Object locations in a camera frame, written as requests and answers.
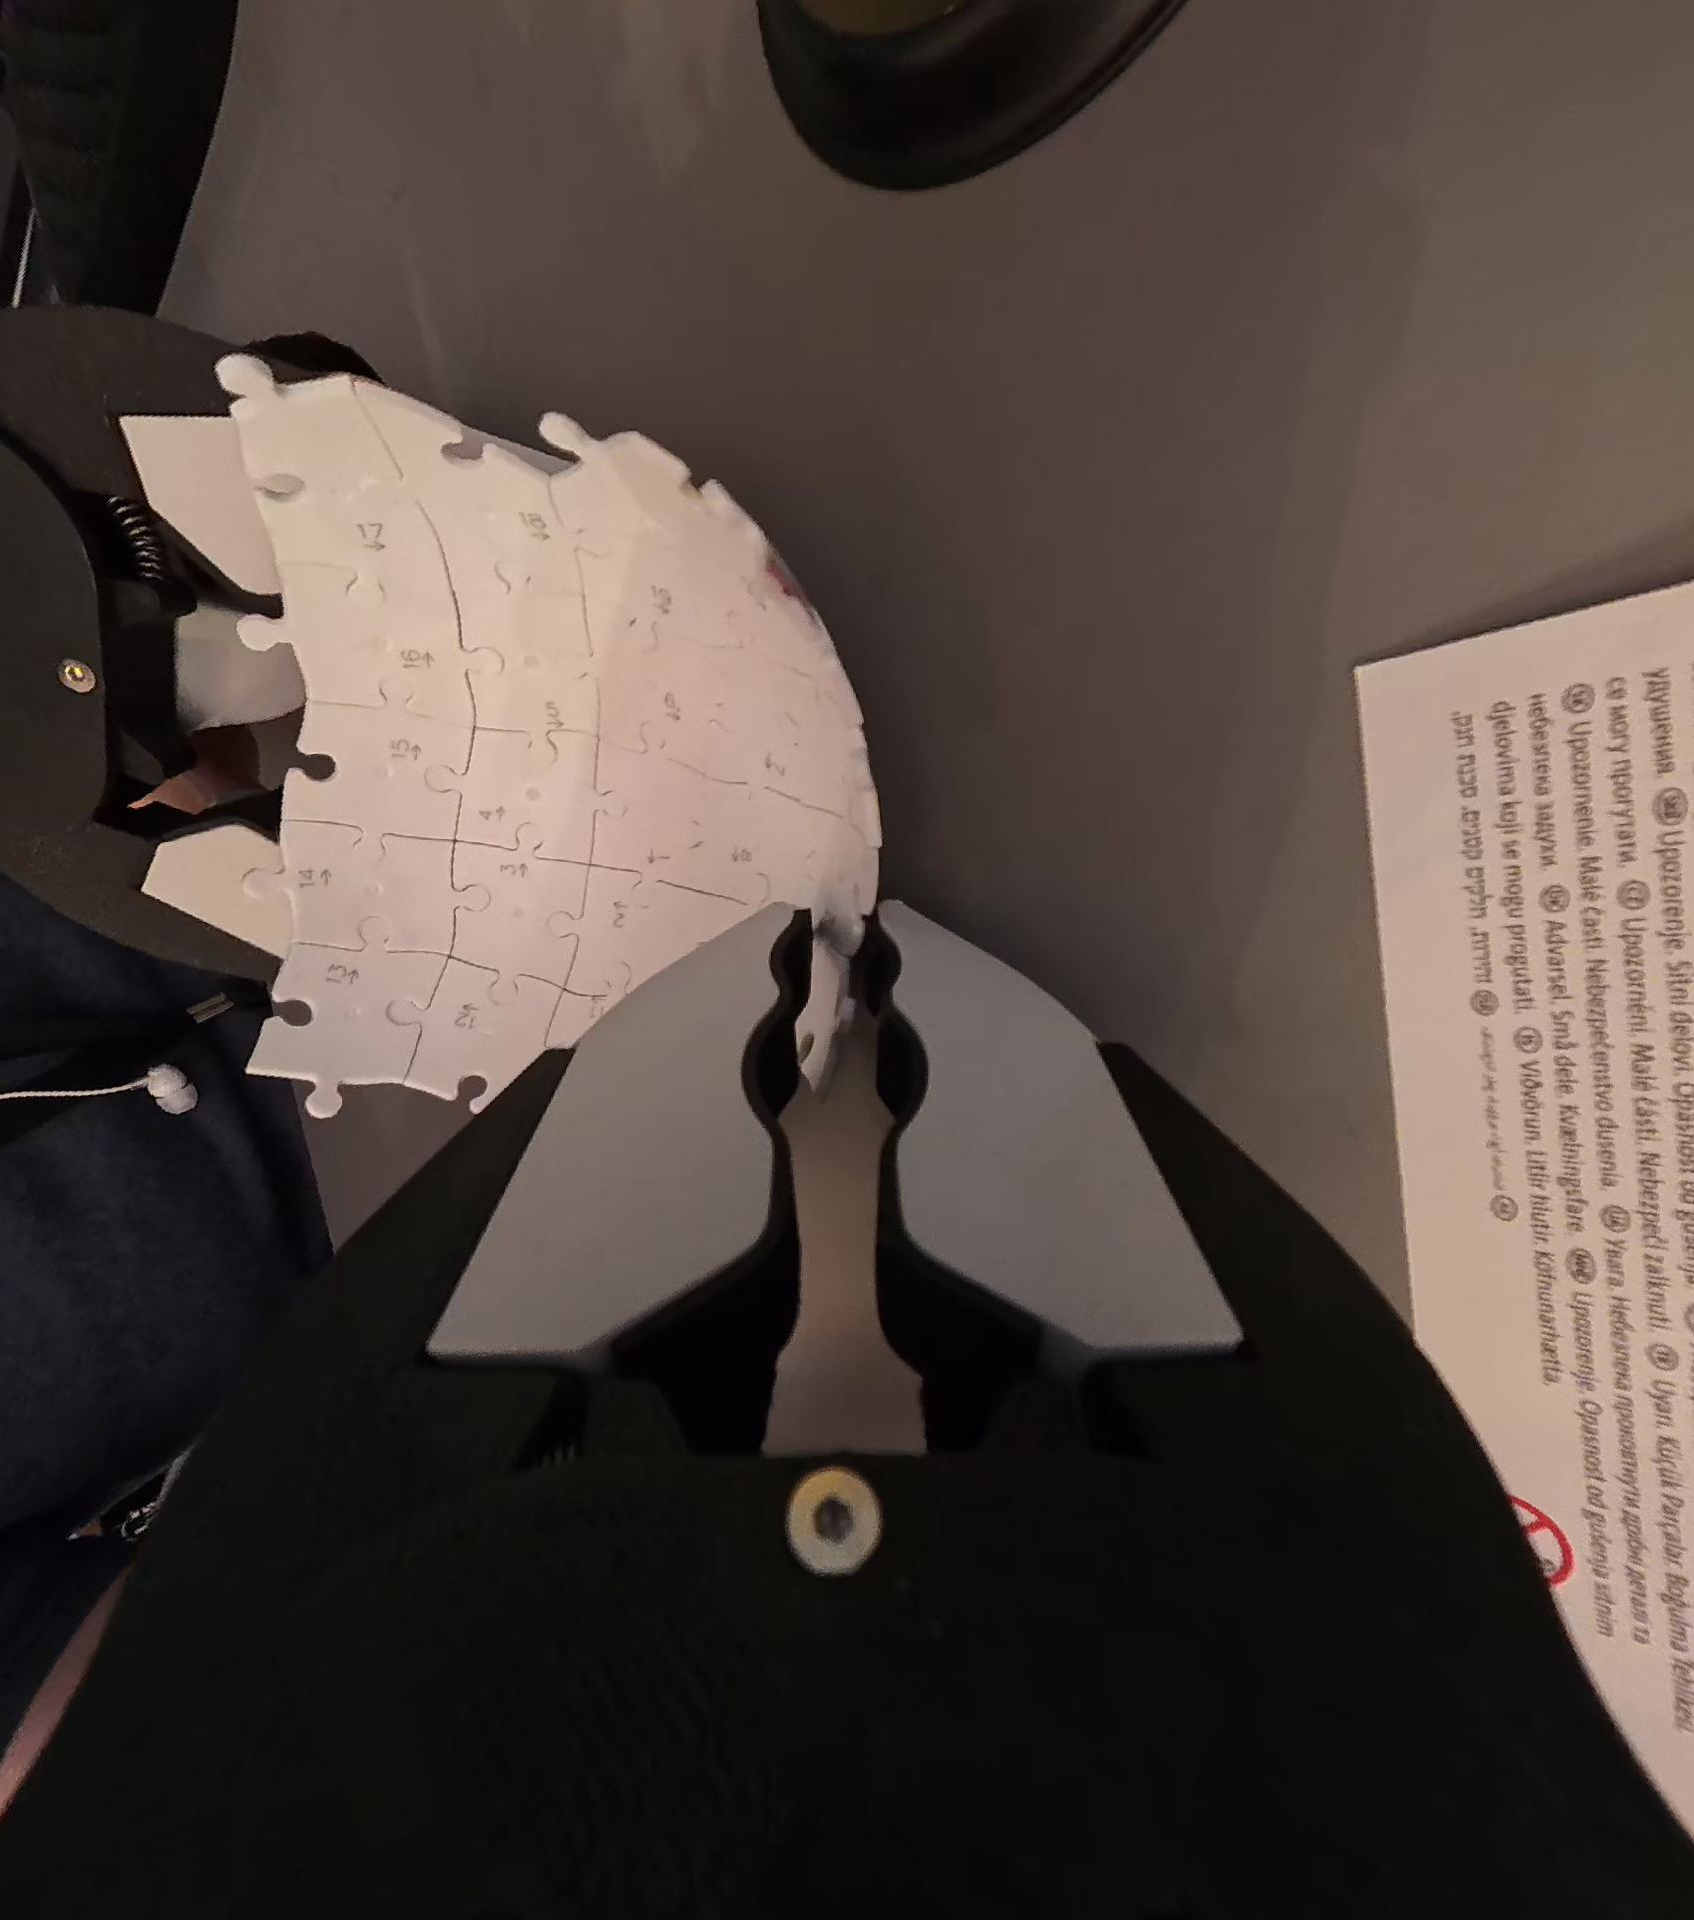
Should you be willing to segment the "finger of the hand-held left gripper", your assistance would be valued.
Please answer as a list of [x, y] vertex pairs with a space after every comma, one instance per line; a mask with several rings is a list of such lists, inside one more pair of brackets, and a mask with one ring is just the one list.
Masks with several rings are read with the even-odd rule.
[[117, 432], [152, 513], [240, 593], [277, 598], [276, 550], [236, 420], [226, 411], [121, 413]]
[[244, 820], [203, 823], [157, 842], [140, 892], [255, 947], [272, 963], [284, 961], [292, 947], [284, 852]]

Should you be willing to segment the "white puzzle piece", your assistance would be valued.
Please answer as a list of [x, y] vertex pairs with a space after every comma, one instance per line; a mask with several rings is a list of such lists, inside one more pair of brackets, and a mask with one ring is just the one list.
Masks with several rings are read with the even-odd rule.
[[902, 899], [887, 893], [857, 922], [840, 913], [809, 911], [807, 990], [794, 1016], [794, 1065], [816, 1100], [830, 1097], [850, 1036], [860, 1020], [864, 991], [874, 975], [878, 943], [886, 937], [882, 913]]

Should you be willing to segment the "white instruction leaflet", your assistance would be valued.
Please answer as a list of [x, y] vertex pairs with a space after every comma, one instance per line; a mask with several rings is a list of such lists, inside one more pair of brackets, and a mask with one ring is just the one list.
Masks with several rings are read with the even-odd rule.
[[1694, 581], [1355, 693], [1414, 1336], [1694, 1834]]

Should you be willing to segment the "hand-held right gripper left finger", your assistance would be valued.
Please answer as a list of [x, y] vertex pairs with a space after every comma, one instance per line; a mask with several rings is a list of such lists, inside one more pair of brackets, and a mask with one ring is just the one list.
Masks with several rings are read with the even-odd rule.
[[428, 1336], [443, 1363], [594, 1369], [737, 1268], [783, 1214], [807, 917], [749, 915], [569, 1048]]

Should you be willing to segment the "person's left hand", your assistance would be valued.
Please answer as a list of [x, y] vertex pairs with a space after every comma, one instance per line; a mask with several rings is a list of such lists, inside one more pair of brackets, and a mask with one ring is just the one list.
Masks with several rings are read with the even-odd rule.
[[222, 805], [276, 794], [297, 747], [304, 710], [201, 728], [189, 734], [192, 763], [136, 798], [129, 810], [200, 815]]

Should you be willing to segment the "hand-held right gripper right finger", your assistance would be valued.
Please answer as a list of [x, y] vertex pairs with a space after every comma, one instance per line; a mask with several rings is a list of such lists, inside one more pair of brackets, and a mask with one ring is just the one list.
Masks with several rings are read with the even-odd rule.
[[1241, 1321], [1092, 1029], [899, 899], [869, 934], [891, 1250], [1061, 1373], [1237, 1353]]

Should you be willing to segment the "assembled white puzzle section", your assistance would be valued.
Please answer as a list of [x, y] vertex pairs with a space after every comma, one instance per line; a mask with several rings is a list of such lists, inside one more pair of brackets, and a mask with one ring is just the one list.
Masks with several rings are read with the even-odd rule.
[[318, 668], [292, 947], [249, 1074], [480, 1111], [765, 905], [860, 922], [880, 804], [831, 636], [759, 523], [637, 432], [539, 451], [378, 381], [215, 370]]

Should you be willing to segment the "black round ball stand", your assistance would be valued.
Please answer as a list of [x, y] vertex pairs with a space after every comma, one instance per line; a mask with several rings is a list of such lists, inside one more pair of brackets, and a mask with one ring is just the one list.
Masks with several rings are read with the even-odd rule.
[[785, 119], [842, 180], [907, 193], [1003, 166], [1082, 114], [1184, 2], [758, 2]]

